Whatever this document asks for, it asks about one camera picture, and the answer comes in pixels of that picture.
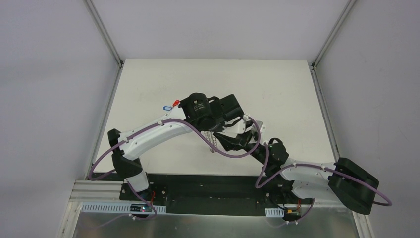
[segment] white tabletop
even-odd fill
[[[264,140],[280,138],[294,159],[334,161],[308,63],[297,60],[127,59],[98,156],[109,148],[109,130],[146,124],[165,114],[163,106],[194,92],[234,94],[245,113],[266,125]],[[258,175],[262,167],[252,156],[211,153],[195,133],[164,142],[140,159],[148,173],[162,174]],[[96,172],[111,169],[108,155]]]

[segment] metal chain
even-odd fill
[[[206,140],[208,142],[210,142],[211,144],[213,144],[215,147],[217,147],[217,139],[213,136],[213,133],[208,132],[208,131],[204,131],[204,136],[206,137]],[[214,153],[215,151],[213,150],[213,148],[209,147],[210,151],[212,153]]]

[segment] robotic hand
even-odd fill
[[[137,193],[149,188],[147,174],[140,162],[144,152],[192,131],[205,140],[200,132],[208,131],[219,140],[225,151],[246,151],[241,156],[232,156],[213,146],[220,154],[231,158],[252,155],[264,164],[256,188],[272,180],[282,183],[283,190],[289,190],[298,198],[340,201],[355,212],[370,213],[372,205],[376,203],[375,194],[381,195],[376,190],[379,181],[374,176],[347,158],[322,164],[289,158],[279,139],[262,140],[261,134],[265,128],[262,121],[255,121],[244,114],[233,94],[219,99],[193,93],[181,101],[177,100],[171,111],[149,124],[126,132],[110,130],[108,139],[114,148],[112,162],[117,174],[127,179]],[[224,134],[227,132],[237,136],[229,137]],[[270,178],[258,185],[264,172]],[[391,205],[389,199],[387,201],[385,205]]]

